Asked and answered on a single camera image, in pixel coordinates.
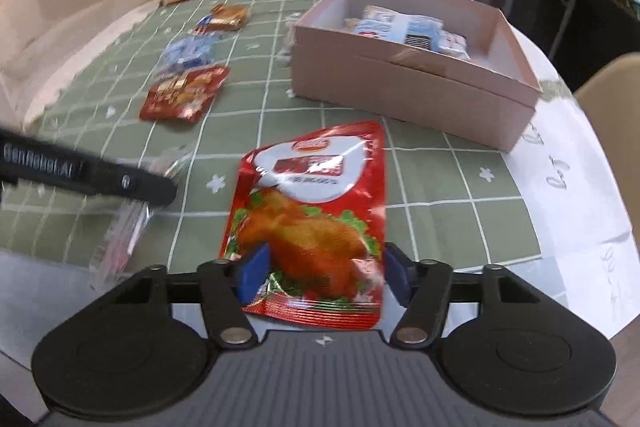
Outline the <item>clear cracker bar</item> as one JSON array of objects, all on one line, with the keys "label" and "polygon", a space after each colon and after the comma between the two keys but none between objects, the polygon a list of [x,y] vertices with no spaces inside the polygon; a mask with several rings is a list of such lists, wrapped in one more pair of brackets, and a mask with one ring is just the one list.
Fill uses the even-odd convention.
[{"label": "clear cracker bar", "polygon": [[[192,154],[190,146],[175,147],[151,161],[146,169],[176,181]],[[154,213],[155,208],[148,202],[132,200],[119,207],[89,262],[89,286],[94,291],[103,293],[119,282]]]}]

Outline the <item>red chicken snack pouch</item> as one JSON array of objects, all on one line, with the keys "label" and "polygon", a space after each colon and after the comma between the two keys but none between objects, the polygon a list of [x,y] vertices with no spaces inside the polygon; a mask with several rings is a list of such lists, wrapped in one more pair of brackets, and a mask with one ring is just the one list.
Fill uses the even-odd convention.
[{"label": "red chicken snack pouch", "polygon": [[268,246],[247,313],[370,329],[383,303],[384,129],[366,120],[266,145],[240,161],[220,257]]}]

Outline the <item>small red snack pouch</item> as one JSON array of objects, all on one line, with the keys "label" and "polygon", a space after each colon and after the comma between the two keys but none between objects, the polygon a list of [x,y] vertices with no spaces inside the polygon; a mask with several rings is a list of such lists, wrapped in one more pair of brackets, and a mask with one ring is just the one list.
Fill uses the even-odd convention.
[{"label": "small red snack pouch", "polygon": [[163,75],[150,88],[139,119],[197,124],[215,102],[229,74],[229,67],[214,65]]}]

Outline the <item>clear bag of candies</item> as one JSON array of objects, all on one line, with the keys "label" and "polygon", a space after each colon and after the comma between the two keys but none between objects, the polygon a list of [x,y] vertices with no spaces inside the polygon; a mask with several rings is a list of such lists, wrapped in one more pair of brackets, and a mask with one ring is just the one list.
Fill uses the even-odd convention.
[{"label": "clear bag of candies", "polygon": [[187,35],[169,43],[160,54],[159,72],[183,72],[184,70],[214,64],[218,36],[209,34]]}]

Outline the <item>white red snack packet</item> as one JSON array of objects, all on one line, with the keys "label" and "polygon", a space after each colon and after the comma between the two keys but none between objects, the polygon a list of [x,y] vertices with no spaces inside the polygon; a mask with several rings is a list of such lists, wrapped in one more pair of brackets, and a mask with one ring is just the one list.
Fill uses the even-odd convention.
[{"label": "white red snack packet", "polygon": [[436,51],[438,53],[457,58],[458,60],[470,60],[466,39],[463,36],[446,30],[439,31]]}]

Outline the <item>bread bun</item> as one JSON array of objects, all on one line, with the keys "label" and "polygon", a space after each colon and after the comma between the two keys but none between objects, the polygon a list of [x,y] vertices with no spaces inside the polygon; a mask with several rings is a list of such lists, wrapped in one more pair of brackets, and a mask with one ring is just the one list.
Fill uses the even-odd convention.
[{"label": "bread bun", "polygon": [[196,23],[193,31],[199,34],[237,31],[243,28],[249,19],[250,10],[245,5],[217,4]]}]

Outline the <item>blue snack packet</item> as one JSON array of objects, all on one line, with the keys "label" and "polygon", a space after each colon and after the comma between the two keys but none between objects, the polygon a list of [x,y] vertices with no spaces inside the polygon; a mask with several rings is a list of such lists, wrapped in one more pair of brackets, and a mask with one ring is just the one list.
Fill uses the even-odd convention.
[{"label": "blue snack packet", "polygon": [[360,17],[345,20],[346,29],[354,35],[405,44],[437,52],[444,24],[438,18],[412,15],[368,5]]}]

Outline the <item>beige mesh food cover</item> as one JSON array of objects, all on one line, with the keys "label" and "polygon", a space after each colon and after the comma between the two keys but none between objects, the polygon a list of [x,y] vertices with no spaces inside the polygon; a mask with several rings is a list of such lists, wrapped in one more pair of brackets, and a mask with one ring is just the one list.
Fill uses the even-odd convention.
[{"label": "beige mesh food cover", "polygon": [[1,124],[24,130],[157,0],[1,0]]}]

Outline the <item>green checkered tablecloth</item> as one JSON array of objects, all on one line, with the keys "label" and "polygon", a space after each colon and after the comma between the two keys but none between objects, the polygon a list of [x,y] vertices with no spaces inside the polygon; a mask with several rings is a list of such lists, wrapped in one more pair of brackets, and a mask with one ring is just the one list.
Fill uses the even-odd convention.
[{"label": "green checkered tablecloth", "polygon": [[[252,148],[364,119],[359,110],[299,98],[278,57],[288,20],[316,1],[192,0],[157,9],[81,72],[32,126],[41,139],[134,165],[174,147],[192,148],[175,202],[145,229],[131,270],[158,263],[186,272],[216,256],[236,170]],[[160,52],[220,2],[246,5],[250,22],[216,45],[216,61],[230,74],[212,108],[194,126],[141,121]],[[529,212],[500,153],[395,119],[383,124],[391,242],[458,269],[539,256]]]}]

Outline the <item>pink cardboard box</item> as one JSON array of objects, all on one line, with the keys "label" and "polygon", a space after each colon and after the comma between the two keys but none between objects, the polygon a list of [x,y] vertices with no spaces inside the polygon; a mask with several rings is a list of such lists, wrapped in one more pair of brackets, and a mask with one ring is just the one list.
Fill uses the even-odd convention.
[{"label": "pink cardboard box", "polygon": [[[344,28],[369,6],[439,18],[467,60]],[[541,87],[502,12],[473,0],[320,0],[295,24],[292,88],[303,98],[434,128],[509,152]]]}]

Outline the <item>beige chair right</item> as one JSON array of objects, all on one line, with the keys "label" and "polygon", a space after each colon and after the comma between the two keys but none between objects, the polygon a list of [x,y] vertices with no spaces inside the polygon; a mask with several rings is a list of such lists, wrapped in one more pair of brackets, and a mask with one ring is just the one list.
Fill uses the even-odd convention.
[{"label": "beige chair right", "polygon": [[639,53],[628,53],[601,68],[575,92],[635,228],[639,226],[639,81]]}]

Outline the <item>black fish tank cabinet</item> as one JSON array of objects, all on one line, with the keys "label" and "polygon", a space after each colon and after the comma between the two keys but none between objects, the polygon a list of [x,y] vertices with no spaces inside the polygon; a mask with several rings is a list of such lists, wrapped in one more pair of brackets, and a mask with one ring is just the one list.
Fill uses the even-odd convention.
[{"label": "black fish tank cabinet", "polygon": [[513,0],[508,20],[550,58],[573,92],[639,49],[639,0]]}]

